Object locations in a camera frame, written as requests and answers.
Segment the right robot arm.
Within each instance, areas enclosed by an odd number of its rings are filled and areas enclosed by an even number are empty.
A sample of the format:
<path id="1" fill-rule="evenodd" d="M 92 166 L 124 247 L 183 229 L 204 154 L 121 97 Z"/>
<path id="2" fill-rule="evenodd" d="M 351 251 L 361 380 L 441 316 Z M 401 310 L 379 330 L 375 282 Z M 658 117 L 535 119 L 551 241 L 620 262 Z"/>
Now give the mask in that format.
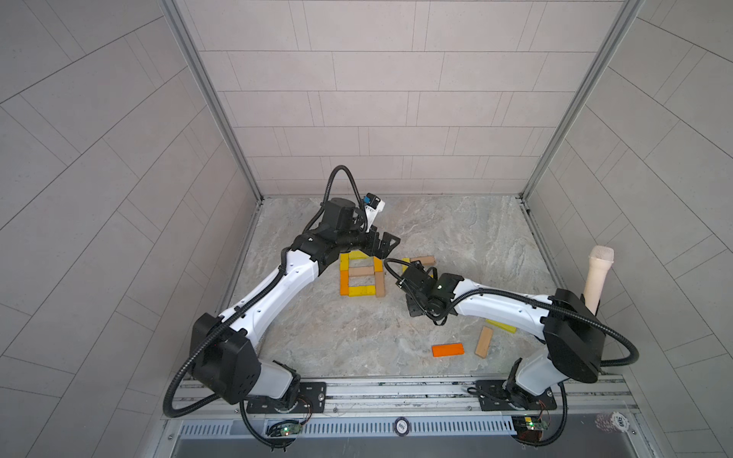
<path id="1" fill-rule="evenodd" d="M 398 260 L 385 269 L 406 294 L 407 304 L 444 326 L 450 316 L 496 319 L 521 329 L 543 347 L 518 359 L 496 400 L 517 410 L 532 410 L 554 385 L 567 380 L 593 384 L 603 368 L 630 366 L 639 349 L 618 331 L 602 324 L 573 292 L 557 289 L 550 296 L 523 295 L 488 287 L 460 275 L 437 274 L 434 267 Z"/>

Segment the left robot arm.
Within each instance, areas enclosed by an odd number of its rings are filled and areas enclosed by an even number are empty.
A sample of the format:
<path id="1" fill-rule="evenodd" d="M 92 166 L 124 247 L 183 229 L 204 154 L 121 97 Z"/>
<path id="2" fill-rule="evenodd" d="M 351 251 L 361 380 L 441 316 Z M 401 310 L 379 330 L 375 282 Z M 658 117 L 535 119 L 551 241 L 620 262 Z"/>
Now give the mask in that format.
<path id="1" fill-rule="evenodd" d="M 372 193 L 354 200 L 325 194 L 316 215 L 264 281 L 218 316 L 203 314 L 194 324 L 188 358 L 162 401 L 169 418 L 188 415 L 219 399 L 234 405 L 268 398 L 280 410 L 298 402 L 300 375 L 289 366 L 259 359 L 256 348 L 275 318 L 341 255 L 360 251 L 387 259 L 397 236 L 374 224 L 385 204 Z"/>

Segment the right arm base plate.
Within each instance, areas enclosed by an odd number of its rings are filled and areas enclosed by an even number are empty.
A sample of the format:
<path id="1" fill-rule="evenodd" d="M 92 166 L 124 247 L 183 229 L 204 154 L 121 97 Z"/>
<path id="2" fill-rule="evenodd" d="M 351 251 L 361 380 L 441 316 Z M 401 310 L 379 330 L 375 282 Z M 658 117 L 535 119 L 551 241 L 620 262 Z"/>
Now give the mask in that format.
<path id="1" fill-rule="evenodd" d="M 467 391 L 478 399 L 480 409 L 488 411 L 556 410 L 557 400 L 551 389 L 542 395 L 532 395 L 521 389 L 509 390 L 500 379 L 478 380 Z"/>

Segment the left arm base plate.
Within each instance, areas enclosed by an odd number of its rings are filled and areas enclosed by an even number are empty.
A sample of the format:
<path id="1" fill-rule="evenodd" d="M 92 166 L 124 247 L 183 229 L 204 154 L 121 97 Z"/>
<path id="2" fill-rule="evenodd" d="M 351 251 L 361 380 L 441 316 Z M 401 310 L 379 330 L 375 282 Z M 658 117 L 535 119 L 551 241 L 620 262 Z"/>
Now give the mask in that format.
<path id="1" fill-rule="evenodd" d="M 326 404 L 324 382 L 301 382 L 298 391 L 292 389 L 281 399 L 253 397 L 247 400 L 248 414 L 307 414 L 323 413 Z"/>

